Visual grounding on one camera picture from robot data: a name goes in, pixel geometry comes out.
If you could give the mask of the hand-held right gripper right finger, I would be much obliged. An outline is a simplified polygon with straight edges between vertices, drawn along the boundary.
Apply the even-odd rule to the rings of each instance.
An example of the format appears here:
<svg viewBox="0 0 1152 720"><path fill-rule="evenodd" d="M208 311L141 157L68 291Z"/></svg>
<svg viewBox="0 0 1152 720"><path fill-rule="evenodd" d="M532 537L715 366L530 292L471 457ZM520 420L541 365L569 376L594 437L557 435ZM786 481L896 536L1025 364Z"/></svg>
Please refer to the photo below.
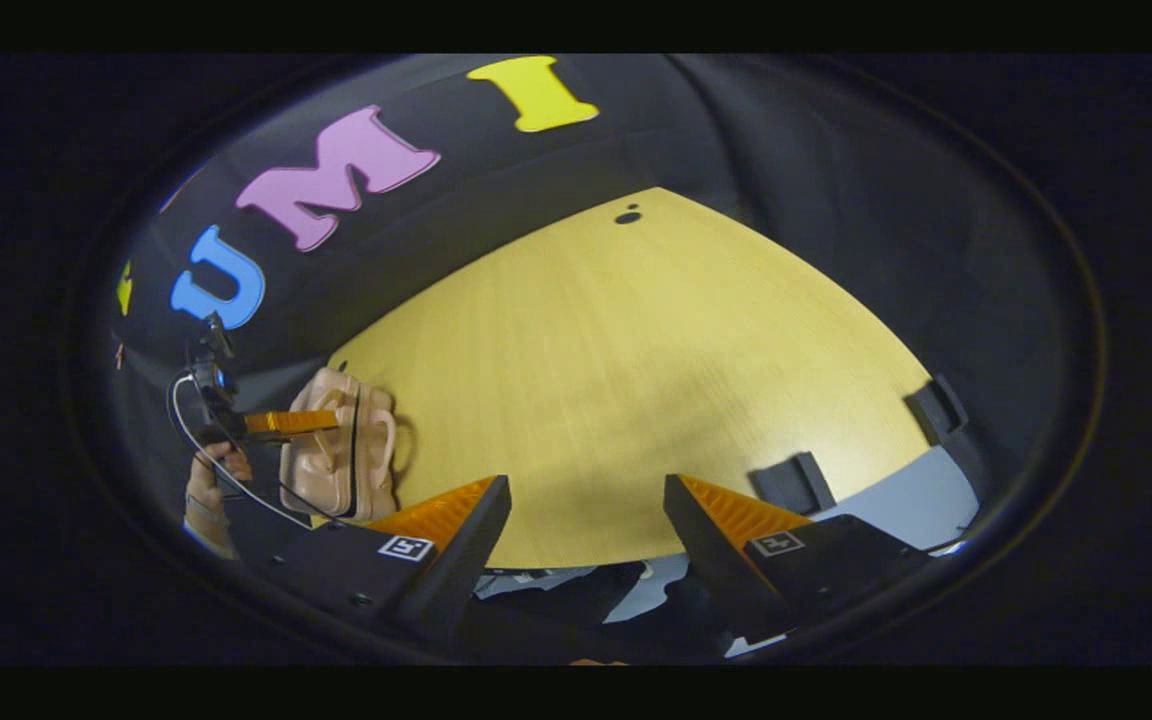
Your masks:
<svg viewBox="0 0 1152 720"><path fill-rule="evenodd" d="M831 623L932 561L851 514L810 520L687 475L664 480L664 511L723 630L749 643Z"/></svg>

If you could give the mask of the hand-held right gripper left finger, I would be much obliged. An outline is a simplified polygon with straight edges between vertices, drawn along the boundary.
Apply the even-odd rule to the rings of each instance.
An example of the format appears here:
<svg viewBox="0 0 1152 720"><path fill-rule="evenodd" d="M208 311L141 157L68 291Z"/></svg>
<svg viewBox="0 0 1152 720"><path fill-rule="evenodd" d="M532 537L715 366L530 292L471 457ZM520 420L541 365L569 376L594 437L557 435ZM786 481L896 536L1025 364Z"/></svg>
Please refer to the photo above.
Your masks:
<svg viewBox="0 0 1152 720"><path fill-rule="evenodd" d="M271 583L351 626L452 641L509 514L494 475L364 526L332 521L271 558Z"/></svg>

